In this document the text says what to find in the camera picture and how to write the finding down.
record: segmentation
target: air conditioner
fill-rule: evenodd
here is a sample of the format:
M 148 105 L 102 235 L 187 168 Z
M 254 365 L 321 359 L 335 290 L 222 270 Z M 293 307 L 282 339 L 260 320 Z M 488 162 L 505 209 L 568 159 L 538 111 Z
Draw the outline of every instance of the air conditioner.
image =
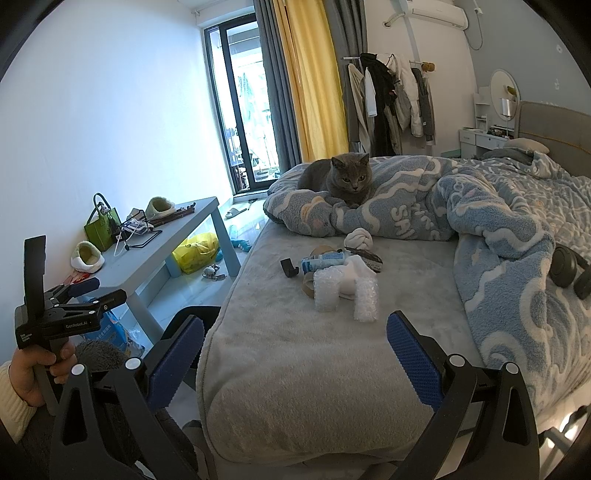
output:
M 406 16 L 444 22 L 465 30 L 468 18 L 463 9 L 440 0 L 399 0 Z

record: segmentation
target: gray bed sheet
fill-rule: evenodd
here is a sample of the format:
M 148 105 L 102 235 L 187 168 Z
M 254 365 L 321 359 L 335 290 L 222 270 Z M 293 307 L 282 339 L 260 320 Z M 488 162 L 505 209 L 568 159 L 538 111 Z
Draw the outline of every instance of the gray bed sheet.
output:
M 421 404 L 389 347 L 385 322 L 402 310 L 447 353 L 482 365 L 456 290 L 457 242 L 374 238 L 380 320 L 353 320 L 353 302 L 318 313 L 287 278 L 315 239 L 268 222 L 206 337 L 197 373 L 210 448 L 231 462 L 292 465 L 335 454 L 402 459 L 433 414 Z

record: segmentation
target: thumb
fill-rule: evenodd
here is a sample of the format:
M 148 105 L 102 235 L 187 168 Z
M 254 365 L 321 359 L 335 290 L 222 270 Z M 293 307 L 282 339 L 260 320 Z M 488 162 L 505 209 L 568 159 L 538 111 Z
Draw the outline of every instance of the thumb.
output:
M 53 365 L 56 363 L 56 356 L 49 350 L 45 350 L 39 345 L 31 345 L 21 350 L 18 363 L 23 368 L 31 368 L 35 365 Z

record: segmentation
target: tile floor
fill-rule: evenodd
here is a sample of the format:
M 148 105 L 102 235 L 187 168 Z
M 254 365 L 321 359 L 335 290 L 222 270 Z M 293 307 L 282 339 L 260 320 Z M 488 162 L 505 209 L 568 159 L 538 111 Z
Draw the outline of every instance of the tile floor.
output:
M 238 238 L 248 240 L 251 245 L 254 244 L 268 220 L 262 211 L 263 202 L 264 200 L 257 200 L 246 212 L 241 213 L 233 219 L 224 219 L 226 228 L 229 229 L 231 225 L 236 225 Z M 247 206 L 247 203 L 233 205 L 233 207 L 239 210 L 241 207 L 244 208 Z M 208 218 L 191 235 L 214 231 L 211 218 Z M 237 248 L 236 254 L 240 263 L 244 264 L 247 253 Z M 225 262 L 222 260 L 218 265 L 220 266 L 218 274 L 227 275 L 228 271 Z M 203 278 L 202 273 L 203 269 L 191 275 L 181 275 L 178 278 L 171 278 L 164 284 L 164 287 L 149 306 L 150 312 L 158 320 L 162 328 L 166 328 L 173 316 L 184 307 L 190 305 L 222 305 L 226 295 L 230 291 L 233 279 L 226 276 L 224 280 L 212 281 Z M 132 327 L 132 330 L 137 333 L 137 339 L 147 349 L 152 347 L 151 342 L 138 325 Z M 197 418 L 197 398 L 194 390 L 185 383 L 182 383 L 168 407 L 168 411 L 181 427 L 189 420 Z

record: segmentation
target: hand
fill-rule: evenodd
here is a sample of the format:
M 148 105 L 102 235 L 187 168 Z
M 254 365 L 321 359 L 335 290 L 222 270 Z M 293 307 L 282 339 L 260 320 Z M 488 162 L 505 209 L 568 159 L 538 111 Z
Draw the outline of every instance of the hand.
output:
M 39 345 L 32 345 L 23 350 L 17 349 L 8 369 L 8 378 L 14 391 L 31 407 L 42 407 L 45 405 L 45 399 L 33 373 L 33 366 L 38 364 L 52 365 L 49 371 L 55 377 L 54 382 L 64 384 L 70 370 L 78 362 L 74 354 L 75 351 L 74 344 L 68 340 L 61 348 L 60 361 L 56 363 L 55 354 Z

